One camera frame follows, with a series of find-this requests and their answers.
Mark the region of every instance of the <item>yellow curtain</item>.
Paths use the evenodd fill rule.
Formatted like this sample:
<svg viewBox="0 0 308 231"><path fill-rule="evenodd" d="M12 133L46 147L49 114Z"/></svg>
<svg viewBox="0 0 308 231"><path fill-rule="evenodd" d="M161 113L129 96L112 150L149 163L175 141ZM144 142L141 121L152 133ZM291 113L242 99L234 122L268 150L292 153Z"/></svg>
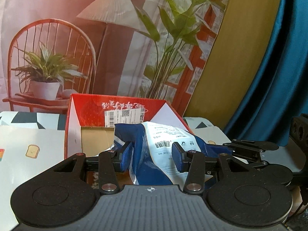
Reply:
<svg viewBox="0 0 308 231"><path fill-rule="evenodd" d="M229 0L221 29L185 116L224 128L265 53L280 0Z"/></svg>

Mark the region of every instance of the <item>metal screw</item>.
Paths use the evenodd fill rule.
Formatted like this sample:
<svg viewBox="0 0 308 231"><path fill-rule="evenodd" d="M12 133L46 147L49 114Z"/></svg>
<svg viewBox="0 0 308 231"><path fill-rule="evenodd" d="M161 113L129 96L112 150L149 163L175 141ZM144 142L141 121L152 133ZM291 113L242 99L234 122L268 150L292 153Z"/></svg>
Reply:
<svg viewBox="0 0 308 231"><path fill-rule="evenodd" d="M186 188L190 191L200 191L201 185L197 183L191 183L191 184L188 184Z"/></svg>
<svg viewBox="0 0 308 231"><path fill-rule="evenodd" d="M102 186L102 190L107 191L107 192L115 191L116 188L117 186L114 185L113 183L106 183Z"/></svg>

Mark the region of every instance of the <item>blue package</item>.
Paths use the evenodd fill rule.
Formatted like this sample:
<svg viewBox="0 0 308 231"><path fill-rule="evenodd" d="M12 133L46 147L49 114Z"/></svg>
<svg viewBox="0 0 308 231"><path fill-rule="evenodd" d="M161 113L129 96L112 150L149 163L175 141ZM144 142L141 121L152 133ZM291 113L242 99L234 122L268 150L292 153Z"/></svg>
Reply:
<svg viewBox="0 0 308 231"><path fill-rule="evenodd" d="M185 151L200 151L207 157L216 158L219 153L232 153L227 147L207 144L183 129L153 122L116 124L116 148L125 142L132 142L129 173L132 182L139 185L184 186L187 172L177 171L171 154L173 142L178 142Z"/></svg>

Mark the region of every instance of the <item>open box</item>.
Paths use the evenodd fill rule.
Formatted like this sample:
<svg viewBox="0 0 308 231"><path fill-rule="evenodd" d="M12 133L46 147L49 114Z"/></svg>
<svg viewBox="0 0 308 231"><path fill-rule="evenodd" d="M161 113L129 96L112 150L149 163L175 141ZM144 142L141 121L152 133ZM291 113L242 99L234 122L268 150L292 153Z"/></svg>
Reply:
<svg viewBox="0 0 308 231"><path fill-rule="evenodd" d="M114 124L146 121L179 127L192 133L165 100L72 94L65 129L64 158L79 152L87 157L96 156L113 144ZM123 180L125 184L131 184L128 183L131 182L129 175L117 176L120 184Z"/></svg>

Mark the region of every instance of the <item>gray ribbed panel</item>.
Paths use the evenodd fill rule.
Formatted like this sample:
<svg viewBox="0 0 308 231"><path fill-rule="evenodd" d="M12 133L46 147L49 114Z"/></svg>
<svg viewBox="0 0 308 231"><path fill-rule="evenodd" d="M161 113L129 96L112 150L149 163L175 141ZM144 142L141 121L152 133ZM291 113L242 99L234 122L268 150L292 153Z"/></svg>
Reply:
<svg viewBox="0 0 308 231"><path fill-rule="evenodd" d="M240 228L217 218L199 196L183 194L178 186L127 185L115 195L102 196L94 209L75 223L58 228L17 226L14 231L286 231L283 225Z"/></svg>

